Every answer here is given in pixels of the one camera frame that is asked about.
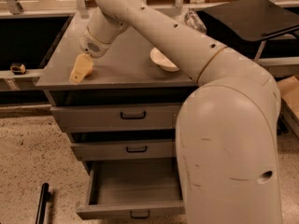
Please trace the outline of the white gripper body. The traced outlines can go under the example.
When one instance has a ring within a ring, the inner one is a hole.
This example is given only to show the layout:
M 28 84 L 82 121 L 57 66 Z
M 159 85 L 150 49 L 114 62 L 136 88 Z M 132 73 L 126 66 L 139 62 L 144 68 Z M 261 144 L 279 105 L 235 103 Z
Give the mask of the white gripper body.
M 105 44 L 101 41 L 96 40 L 86 29 L 79 40 L 80 48 L 83 52 L 91 55 L 94 58 L 103 57 L 108 49 L 110 48 L 109 44 Z

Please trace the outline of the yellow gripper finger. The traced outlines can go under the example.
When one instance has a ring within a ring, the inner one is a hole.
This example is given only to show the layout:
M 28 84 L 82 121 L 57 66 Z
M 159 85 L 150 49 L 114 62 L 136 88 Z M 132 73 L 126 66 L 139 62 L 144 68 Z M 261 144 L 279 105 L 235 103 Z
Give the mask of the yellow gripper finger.
M 71 82 L 79 83 L 93 71 L 93 58 L 86 53 L 79 54 L 70 74 Z

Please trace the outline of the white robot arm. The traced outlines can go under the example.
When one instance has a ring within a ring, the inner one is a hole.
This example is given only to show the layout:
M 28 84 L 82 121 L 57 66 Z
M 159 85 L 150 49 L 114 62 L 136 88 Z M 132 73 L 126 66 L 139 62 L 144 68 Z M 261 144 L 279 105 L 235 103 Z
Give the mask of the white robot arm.
M 260 65 L 149 7 L 95 0 L 70 78 L 80 82 L 127 27 L 198 86 L 183 103 L 176 151 L 188 224 L 282 224 L 277 120 L 280 93 Z

